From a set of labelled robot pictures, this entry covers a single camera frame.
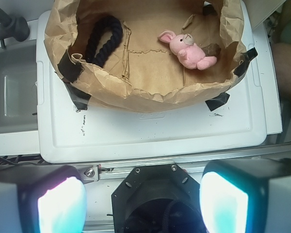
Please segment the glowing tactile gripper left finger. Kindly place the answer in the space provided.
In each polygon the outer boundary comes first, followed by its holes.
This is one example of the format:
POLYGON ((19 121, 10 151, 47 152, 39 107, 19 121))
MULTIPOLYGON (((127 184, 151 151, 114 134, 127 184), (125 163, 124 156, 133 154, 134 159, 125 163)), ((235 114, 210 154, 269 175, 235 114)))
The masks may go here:
POLYGON ((0 233, 80 233, 86 211, 75 167, 0 166, 0 233))

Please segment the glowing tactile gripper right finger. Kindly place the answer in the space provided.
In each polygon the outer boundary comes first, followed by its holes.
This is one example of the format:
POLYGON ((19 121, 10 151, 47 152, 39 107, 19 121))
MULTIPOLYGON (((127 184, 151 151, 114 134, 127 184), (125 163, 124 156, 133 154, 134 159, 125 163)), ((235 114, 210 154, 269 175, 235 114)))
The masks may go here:
POLYGON ((210 161, 199 201, 210 233, 291 233, 291 159, 210 161))

